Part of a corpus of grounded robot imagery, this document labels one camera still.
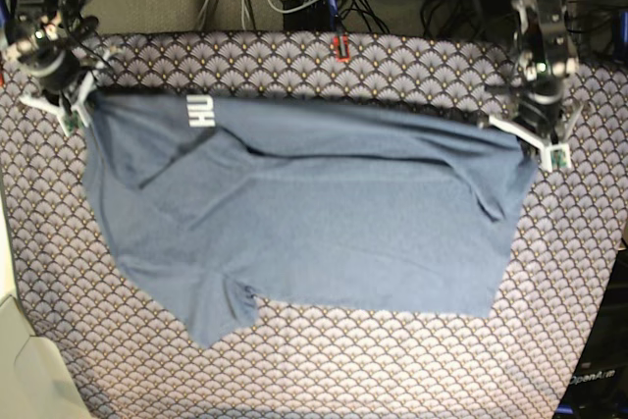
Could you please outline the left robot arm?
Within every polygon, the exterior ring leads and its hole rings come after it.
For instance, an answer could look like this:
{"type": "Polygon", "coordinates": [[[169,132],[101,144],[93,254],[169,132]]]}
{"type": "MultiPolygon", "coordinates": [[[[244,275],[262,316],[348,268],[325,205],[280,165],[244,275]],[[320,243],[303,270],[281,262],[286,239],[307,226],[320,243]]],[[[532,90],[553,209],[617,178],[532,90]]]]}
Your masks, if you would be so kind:
{"type": "Polygon", "coordinates": [[[511,0],[518,16],[518,85],[488,85],[486,90],[513,99],[510,118],[490,116],[488,124],[534,147],[548,170],[569,166],[568,136],[582,112],[581,104],[563,110],[567,81],[579,67],[566,22],[566,0],[511,0]]]}

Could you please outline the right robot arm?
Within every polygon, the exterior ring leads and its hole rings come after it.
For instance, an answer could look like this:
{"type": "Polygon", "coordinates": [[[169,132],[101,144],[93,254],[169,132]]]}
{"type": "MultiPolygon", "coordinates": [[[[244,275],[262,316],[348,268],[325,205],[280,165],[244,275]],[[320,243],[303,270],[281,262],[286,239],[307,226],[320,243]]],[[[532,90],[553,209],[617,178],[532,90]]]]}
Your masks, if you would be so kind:
{"type": "Polygon", "coordinates": [[[39,87],[20,102],[50,114],[64,135],[91,124],[88,98],[98,77],[117,53],[87,45],[99,20],[82,13],[89,0],[1,0],[1,58],[19,68],[39,87]]]}

